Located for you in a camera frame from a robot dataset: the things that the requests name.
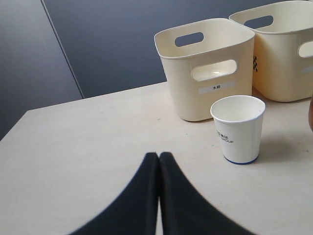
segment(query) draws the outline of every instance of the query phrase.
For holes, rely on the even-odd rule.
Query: table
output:
[[[309,100],[256,96],[267,110],[250,165],[222,157],[213,120],[180,119],[167,83],[28,111],[0,141],[0,234],[72,232],[116,198],[146,152],[171,151],[197,190],[247,229],[311,235]]]

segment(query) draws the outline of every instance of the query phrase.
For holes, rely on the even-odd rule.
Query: wall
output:
[[[0,1],[0,140],[30,109],[81,99],[40,0]]]
[[[86,97],[165,81],[164,29],[278,0],[45,0]]]

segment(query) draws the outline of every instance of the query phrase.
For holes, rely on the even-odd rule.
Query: paper cup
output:
[[[254,162],[260,152],[265,103],[248,95],[234,95],[216,101],[211,115],[225,158],[234,164]]]

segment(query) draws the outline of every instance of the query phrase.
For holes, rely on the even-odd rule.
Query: plastic storage bin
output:
[[[272,16],[272,24],[250,28],[256,32],[253,86],[274,101],[310,97],[313,89],[313,2],[283,1],[241,11],[229,18],[246,24],[268,16]]]
[[[182,36],[203,40],[177,46]],[[164,30],[155,44],[178,116],[212,118],[211,105],[226,96],[251,95],[255,33],[228,19],[208,19]]]

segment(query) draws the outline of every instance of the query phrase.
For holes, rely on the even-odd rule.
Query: checkered pattern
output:
[[[258,71],[258,63],[256,61],[256,56],[253,57],[253,70]]]

